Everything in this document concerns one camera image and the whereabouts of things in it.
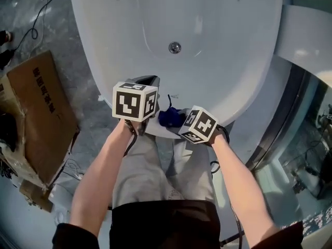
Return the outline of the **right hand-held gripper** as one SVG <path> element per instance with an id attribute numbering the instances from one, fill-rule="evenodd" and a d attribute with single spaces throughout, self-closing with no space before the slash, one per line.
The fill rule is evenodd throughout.
<path id="1" fill-rule="evenodd" d="M 203 107 L 193 106 L 178 135 L 192 144 L 201 144 L 208 143 L 215 130 L 223 132 L 228 142 L 228 132 L 218 124 L 218 119 Z"/>

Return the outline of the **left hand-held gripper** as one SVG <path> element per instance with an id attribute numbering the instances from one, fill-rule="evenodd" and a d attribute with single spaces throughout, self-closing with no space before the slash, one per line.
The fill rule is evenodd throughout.
<path id="1" fill-rule="evenodd" d="M 159 110 L 160 78 L 145 75 L 120 81 L 113 87 L 112 116 L 140 122 L 139 134 L 146 131 L 148 122 Z"/>

